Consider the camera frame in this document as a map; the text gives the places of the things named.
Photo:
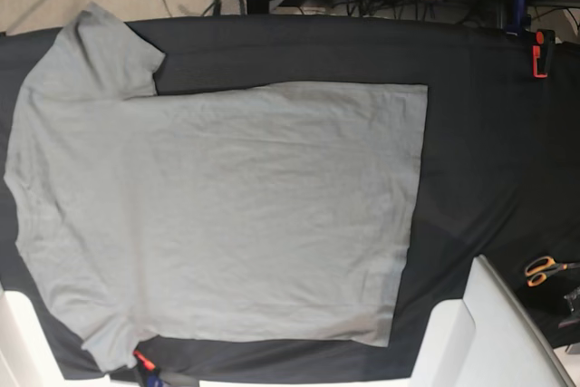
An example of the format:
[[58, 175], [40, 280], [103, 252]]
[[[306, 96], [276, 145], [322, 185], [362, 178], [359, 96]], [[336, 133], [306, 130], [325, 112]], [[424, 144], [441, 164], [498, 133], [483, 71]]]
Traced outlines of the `grey T-shirt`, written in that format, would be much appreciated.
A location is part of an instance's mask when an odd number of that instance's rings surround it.
[[50, 313], [105, 372], [155, 336], [387, 346], [427, 87], [160, 96], [163, 60], [90, 5], [24, 80], [5, 183]]

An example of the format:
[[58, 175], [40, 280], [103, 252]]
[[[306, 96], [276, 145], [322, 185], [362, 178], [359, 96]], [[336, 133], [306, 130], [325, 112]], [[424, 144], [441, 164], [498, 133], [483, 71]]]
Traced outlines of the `red black clamp right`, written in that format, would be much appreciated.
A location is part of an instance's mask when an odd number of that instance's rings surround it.
[[554, 31], [547, 29], [536, 31], [532, 45], [532, 67], [535, 78], [545, 79], [548, 76], [555, 46], [556, 34]]

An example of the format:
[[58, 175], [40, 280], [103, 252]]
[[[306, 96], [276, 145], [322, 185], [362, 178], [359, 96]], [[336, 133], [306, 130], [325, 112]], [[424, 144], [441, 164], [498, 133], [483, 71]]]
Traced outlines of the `small black object right edge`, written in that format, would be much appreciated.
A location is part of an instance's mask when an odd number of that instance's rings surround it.
[[564, 328], [579, 323], [580, 320], [579, 296], [580, 296], [580, 287], [577, 287], [576, 289], [574, 289], [573, 291], [564, 296], [567, 307], [570, 311], [570, 315], [559, 323], [558, 325], [559, 328]]

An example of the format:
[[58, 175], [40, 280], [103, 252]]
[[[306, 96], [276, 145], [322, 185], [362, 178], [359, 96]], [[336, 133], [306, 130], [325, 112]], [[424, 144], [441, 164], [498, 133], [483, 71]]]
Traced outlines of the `white bin left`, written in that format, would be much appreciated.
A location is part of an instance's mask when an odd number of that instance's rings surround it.
[[27, 296], [1, 291], [1, 384], [3, 386], [109, 386], [107, 377], [65, 380]]

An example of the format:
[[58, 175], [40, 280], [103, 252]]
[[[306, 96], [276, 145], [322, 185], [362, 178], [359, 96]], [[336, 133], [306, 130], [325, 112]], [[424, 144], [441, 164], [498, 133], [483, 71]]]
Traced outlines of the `orange handled scissors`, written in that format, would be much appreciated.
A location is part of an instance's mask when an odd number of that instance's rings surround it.
[[525, 267], [524, 275], [528, 287], [537, 287], [560, 272], [579, 268], [579, 262], [558, 262], [551, 256], [542, 256]]

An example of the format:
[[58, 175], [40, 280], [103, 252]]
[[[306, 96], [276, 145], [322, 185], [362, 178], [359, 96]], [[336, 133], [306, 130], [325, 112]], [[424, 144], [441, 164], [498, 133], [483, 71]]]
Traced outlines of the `red blue clamp bottom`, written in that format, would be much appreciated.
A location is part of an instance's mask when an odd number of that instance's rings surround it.
[[147, 359], [141, 352], [135, 350], [133, 356], [137, 364], [133, 368], [137, 384], [140, 387], [164, 387], [164, 381], [160, 378], [160, 370]]

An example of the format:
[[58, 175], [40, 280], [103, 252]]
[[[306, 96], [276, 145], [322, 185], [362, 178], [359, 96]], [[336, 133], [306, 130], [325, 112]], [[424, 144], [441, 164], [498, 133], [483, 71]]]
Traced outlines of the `white bin right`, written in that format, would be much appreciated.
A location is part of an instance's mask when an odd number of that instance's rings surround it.
[[573, 386], [516, 296], [484, 256], [464, 295], [431, 311], [411, 386]]

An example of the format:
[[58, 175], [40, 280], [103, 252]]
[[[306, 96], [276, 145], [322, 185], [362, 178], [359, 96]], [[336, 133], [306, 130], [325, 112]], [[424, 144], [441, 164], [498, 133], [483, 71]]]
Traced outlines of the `white bin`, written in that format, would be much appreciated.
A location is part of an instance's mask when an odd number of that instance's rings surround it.
[[484, 256], [464, 295], [431, 311], [411, 386], [573, 386], [516, 296]]
[[3, 386], [109, 386], [107, 377], [65, 380], [27, 296], [1, 291], [1, 384]]

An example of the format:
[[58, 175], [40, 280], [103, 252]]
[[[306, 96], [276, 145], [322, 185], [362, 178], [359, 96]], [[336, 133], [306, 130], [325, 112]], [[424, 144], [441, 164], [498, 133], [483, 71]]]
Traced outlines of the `black table cloth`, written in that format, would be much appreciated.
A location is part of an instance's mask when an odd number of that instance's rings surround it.
[[579, 258], [579, 48], [559, 44], [545, 79], [527, 40], [462, 26], [337, 16], [182, 17], [131, 24], [165, 53], [161, 94], [271, 82], [421, 83], [429, 88], [411, 246], [386, 349], [350, 342], [216, 343], [153, 339], [163, 368], [222, 382], [317, 383], [410, 375], [431, 309], [464, 293], [484, 255], [554, 347], [572, 271], [536, 288], [542, 255]]

